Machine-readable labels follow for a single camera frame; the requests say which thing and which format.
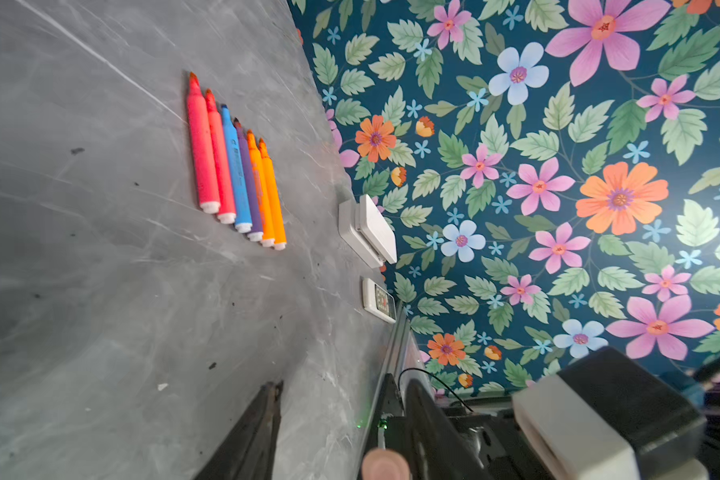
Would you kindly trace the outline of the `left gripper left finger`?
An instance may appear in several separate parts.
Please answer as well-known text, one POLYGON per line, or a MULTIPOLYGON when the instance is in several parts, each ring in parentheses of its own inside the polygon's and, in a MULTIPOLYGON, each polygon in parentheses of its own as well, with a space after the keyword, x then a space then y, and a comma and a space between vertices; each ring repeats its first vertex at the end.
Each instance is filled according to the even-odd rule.
POLYGON ((195 479, 272 479, 282 419, 283 384, 267 382, 260 388, 195 479))

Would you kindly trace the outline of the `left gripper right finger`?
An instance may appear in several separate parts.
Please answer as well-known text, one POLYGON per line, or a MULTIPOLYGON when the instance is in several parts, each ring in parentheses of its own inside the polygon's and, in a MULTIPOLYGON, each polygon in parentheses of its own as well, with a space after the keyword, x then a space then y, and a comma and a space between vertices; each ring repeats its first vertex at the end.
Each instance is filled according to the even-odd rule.
POLYGON ((413 479, 489 479, 425 386, 410 380, 404 394, 407 460, 413 479))

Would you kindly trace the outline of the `purple highlighter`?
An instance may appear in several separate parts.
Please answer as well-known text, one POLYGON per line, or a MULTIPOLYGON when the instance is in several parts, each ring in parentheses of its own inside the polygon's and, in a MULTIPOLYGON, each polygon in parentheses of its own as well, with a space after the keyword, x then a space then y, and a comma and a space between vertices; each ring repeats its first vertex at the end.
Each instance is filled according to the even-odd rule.
POLYGON ((247 140, 244 136, 243 128, 237 118, 233 119, 233 126, 237 133, 241 163, 244 172, 244 178, 246 182, 247 197, 250 206, 250 215, 252 227, 248 232, 248 239, 253 242, 261 242, 263 240, 263 226, 257 199, 257 188, 253 174, 253 168, 250 161, 250 153, 248 148, 247 140))

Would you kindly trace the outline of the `orange highlighter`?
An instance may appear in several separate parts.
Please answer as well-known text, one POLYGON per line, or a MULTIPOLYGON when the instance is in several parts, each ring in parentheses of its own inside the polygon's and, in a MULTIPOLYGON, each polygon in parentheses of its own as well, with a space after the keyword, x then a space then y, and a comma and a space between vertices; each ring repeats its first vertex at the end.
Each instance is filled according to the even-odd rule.
POLYGON ((273 248, 275 237, 274 237, 274 226, 272 223, 272 214, 270 209, 269 196, 266 188, 266 180, 263 170, 262 155, 256 144, 256 137, 252 130, 246 132, 246 139, 248 142, 249 154, 251 164, 254 171, 254 177, 257 181, 257 198, 260 216, 262 220, 262 240, 261 244, 264 247, 273 248))
POLYGON ((275 178, 273 161, 269 156, 267 144, 263 139, 259 140, 259 151, 262 156, 267 192, 274 227, 274 249, 282 251, 287 246, 287 237, 282 215, 281 201, 275 178))

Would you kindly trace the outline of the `blue highlighter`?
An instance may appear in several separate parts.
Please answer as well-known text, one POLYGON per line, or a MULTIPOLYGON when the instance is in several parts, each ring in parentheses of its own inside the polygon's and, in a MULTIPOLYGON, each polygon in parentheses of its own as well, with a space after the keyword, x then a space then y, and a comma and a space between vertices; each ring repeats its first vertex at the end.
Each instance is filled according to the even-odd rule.
POLYGON ((233 126, 231 115, 226 104, 221 105, 221 118, 230 170, 230 180, 236 205, 235 228, 238 232, 247 234, 251 231, 253 222, 237 131, 233 126))

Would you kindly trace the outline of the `pink highlighter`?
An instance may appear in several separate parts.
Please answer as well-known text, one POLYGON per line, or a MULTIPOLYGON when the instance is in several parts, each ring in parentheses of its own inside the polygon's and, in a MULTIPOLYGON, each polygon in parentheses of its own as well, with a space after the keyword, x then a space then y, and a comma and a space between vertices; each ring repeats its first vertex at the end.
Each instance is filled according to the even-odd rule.
POLYGON ((204 213, 215 215, 220 211, 221 201, 213 143, 206 99, 194 73, 189 74, 186 103, 198 204, 204 213))
POLYGON ((217 213, 217 218, 222 224, 232 225, 237 215, 221 114, 217 108, 217 102, 211 89, 206 90, 205 99, 220 196, 220 208, 217 213))

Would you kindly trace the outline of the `white remote control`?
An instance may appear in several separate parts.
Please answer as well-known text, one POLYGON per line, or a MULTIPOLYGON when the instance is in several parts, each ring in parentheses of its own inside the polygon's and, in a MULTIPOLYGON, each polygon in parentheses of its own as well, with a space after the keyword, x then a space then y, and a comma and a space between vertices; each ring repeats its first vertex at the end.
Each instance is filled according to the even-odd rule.
POLYGON ((384 322, 395 324, 396 308, 394 297, 372 279, 361 280, 362 303, 364 309, 384 322))

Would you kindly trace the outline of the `white box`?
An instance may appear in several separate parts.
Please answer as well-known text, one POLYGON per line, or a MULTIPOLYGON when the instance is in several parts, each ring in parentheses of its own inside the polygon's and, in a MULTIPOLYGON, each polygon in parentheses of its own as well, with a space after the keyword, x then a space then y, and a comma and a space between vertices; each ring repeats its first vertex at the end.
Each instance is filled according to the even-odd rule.
POLYGON ((369 267, 398 262, 395 234, 370 196, 339 204, 338 229, 341 238, 369 267))

